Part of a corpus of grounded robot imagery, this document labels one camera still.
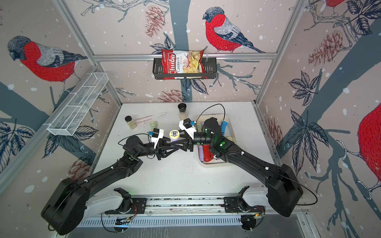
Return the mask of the purple flashlight horizontal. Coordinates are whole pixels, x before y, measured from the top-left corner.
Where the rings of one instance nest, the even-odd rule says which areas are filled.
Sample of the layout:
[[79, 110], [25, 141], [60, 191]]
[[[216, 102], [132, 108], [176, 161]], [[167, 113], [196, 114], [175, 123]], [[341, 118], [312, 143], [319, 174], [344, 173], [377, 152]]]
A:
[[172, 130], [169, 133], [169, 137], [171, 142], [178, 141], [180, 138], [180, 132], [178, 130]]

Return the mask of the green flashlight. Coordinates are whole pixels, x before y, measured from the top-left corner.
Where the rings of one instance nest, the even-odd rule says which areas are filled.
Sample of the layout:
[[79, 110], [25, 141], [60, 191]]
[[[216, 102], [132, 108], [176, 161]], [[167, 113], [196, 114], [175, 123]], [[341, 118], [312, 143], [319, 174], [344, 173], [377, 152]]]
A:
[[157, 122], [151, 121], [150, 122], [150, 131], [154, 131], [154, 129], [157, 129]]
[[196, 124], [196, 130], [197, 130], [197, 132], [202, 132], [202, 124], [201, 123]]

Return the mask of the dark red flashlight horizontal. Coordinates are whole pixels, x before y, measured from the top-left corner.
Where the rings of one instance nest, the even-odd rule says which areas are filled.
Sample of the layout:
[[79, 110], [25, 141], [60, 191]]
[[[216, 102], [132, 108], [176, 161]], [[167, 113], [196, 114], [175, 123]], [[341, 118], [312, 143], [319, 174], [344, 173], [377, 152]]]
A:
[[210, 162], [213, 159], [213, 155], [210, 152], [209, 145], [203, 145], [204, 162]]

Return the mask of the purple flashlight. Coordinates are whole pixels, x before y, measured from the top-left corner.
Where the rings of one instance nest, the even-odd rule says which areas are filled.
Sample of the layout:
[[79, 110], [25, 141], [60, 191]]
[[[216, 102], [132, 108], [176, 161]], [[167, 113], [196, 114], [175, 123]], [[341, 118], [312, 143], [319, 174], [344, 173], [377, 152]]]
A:
[[199, 160], [203, 163], [204, 162], [203, 146], [202, 145], [198, 145], [197, 148], [198, 148], [198, 157], [199, 157]]

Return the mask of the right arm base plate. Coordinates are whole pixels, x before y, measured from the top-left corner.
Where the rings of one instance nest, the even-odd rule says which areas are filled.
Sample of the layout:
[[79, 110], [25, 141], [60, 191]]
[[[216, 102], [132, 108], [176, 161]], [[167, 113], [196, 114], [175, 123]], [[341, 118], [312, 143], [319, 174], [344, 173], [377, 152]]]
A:
[[224, 197], [221, 207], [226, 213], [265, 213], [265, 206], [250, 206], [241, 197]]

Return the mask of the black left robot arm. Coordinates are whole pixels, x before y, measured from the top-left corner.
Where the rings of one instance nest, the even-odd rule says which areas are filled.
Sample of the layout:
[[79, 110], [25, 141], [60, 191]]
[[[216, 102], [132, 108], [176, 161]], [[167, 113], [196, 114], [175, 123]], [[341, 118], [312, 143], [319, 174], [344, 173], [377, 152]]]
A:
[[142, 143], [137, 135], [129, 136], [123, 145], [124, 155], [113, 165], [80, 179], [62, 180], [41, 212], [48, 229], [66, 235], [84, 218], [86, 202], [99, 191], [116, 181], [136, 173], [143, 164], [141, 156], [156, 155], [165, 158], [177, 150], [187, 151], [191, 138], [171, 141], [164, 137], [156, 142]]

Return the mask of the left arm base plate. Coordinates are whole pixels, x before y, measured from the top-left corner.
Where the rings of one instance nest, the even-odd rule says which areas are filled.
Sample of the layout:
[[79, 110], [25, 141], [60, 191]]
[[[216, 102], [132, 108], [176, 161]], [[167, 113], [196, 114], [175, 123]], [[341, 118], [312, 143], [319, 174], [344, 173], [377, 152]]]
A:
[[114, 209], [106, 211], [105, 214], [107, 215], [124, 215], [124, 214], [130, 214], [132, 215], [138, 215], [138, 214], [144, 214], [145, 208], [146, 208], [147, 199], [146, 198], [130, 198], [130, 199], [124, 199], [121, 203], [121, 205]]

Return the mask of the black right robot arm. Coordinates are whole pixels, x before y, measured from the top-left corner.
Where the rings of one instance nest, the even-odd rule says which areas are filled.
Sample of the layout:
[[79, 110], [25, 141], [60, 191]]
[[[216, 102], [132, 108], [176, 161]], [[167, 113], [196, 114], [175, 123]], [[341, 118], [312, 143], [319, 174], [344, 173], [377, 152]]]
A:
[[303, 195], [303, 190], [288, 165], [277, 166], [243, 150], [222, 135], [221, 126], [214, 117], [204, 122], [202, 132], [197, 132], [196, 122], [190, 119], [180, 121], [179, 129], [188, 135], [184, 145], [192, 147], [198, 143], [208, 144], [214, 156], [243, 169], [259, 180], [267, 188], [269, 205], [278, 214], [284, 217], [291, 215]]

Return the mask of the blue flashlight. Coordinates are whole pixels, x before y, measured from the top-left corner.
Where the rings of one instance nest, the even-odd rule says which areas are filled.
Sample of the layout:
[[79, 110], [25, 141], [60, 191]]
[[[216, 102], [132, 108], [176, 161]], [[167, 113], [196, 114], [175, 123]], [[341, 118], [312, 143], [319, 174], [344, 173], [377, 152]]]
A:
[[227, 121], [221, 121], [221, 133], [222, 133], [222, 135], [225, 134], [227, 126], [228, 126]]

